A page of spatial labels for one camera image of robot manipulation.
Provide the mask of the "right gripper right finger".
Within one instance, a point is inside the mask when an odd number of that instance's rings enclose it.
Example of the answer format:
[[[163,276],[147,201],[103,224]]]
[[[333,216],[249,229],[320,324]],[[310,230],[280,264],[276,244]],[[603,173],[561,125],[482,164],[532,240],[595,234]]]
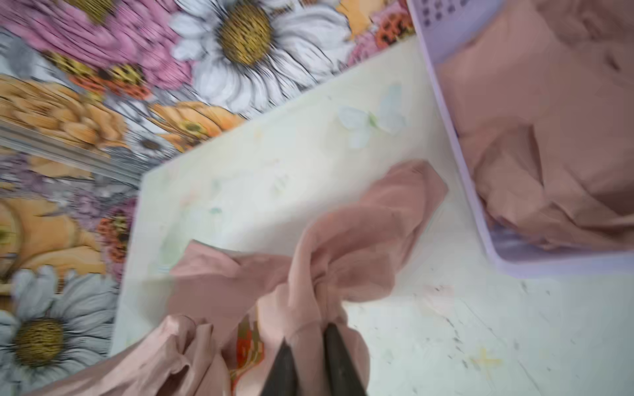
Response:
[[[325,363],[332,396],[366,396],[366,390],[334,323],[324,333]]]

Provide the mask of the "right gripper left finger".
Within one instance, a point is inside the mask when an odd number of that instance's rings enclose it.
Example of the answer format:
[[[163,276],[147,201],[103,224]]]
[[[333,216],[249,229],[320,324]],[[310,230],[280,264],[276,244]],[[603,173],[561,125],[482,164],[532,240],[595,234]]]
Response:
[[[282,341],[260,396],[296,396],[298,377],[292,350]]]

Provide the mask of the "pink printed t-shirt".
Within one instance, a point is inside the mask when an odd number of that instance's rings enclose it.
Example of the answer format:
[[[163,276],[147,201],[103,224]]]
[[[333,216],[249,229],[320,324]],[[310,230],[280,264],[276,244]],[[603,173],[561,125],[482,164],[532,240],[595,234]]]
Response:
[[[367,392],[370,356],[347,302],[387,297],[447,194],[432,165],[393,166],[355,203],[308,225],[290,256],[192,241],[172,269],[160,325],[41,395],[260,395],[283,340],[297,395],[331,395],[324,333],[340,332]]]

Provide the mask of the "lavender plastic laundry basket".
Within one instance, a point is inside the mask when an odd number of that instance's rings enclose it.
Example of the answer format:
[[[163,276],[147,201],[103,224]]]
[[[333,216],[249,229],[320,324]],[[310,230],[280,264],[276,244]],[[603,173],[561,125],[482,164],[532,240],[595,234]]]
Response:
[[[490,261],[513,277],[633,269],[633,4],[413,1]]]

